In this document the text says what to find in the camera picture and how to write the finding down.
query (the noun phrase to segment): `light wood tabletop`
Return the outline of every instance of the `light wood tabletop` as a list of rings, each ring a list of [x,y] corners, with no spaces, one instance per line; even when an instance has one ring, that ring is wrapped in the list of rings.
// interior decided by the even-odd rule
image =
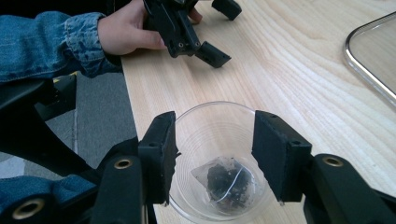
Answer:
[[[352,163],[374,188],[396,196],[396,109],[349,68],[343,46],[355,28],[396,10],[383,0],[237,0],[227,19],[211,1],[194,26],[232,57],[215,69],[196,57],[138,50],[122,58],[137,134],[163,112],[177,116],[214,101],[279,115],[312,145]],[[159,223],[190,223],[172,206],[156,207]],[[275,197],[253,223],[305,223],[303,203]]]

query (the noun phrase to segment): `transparent cup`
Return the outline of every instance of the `transparent cup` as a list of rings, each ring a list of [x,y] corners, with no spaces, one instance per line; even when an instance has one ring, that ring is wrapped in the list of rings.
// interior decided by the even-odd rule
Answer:
[[[198,105],[176,121],[170,204],[195,223],[245,223],[265,212],[270,189],[251,155],[255,112],[230,103]]]

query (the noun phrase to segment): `blue fabric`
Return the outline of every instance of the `blue fabric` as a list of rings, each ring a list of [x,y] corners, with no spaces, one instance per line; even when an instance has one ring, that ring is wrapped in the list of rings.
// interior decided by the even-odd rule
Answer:
[[[104,16],[93,12],[70,17],[55,11],[34,19],[0,16],[0,83],[76,71],[87,77],[120,72],[99,42],[97,22]]]
[[[58,181],[27,175],[0,179],[0,214],[30,195],[51,193],[62,204],[93,187],[93,183],[78,175],[69,175]]]

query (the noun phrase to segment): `blue denim jacket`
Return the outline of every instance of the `blue denim jacket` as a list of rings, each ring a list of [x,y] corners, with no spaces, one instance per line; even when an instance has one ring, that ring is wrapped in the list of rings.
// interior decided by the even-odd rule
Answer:
[[[121,71],[106,58],[99,42],[97,22],[104,16],[70,17],[55,11],[35,19],[0,16],[0,83],[75,71],[87,77]]]

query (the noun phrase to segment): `small plastic packet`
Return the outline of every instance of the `small plastic packet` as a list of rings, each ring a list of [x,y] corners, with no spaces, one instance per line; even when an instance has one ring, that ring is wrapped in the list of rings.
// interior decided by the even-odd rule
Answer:
[[[252,204],[254,178],[236,159],[218,157],[191,173],[206,188],[210,204],[222,214],[239,215]]]

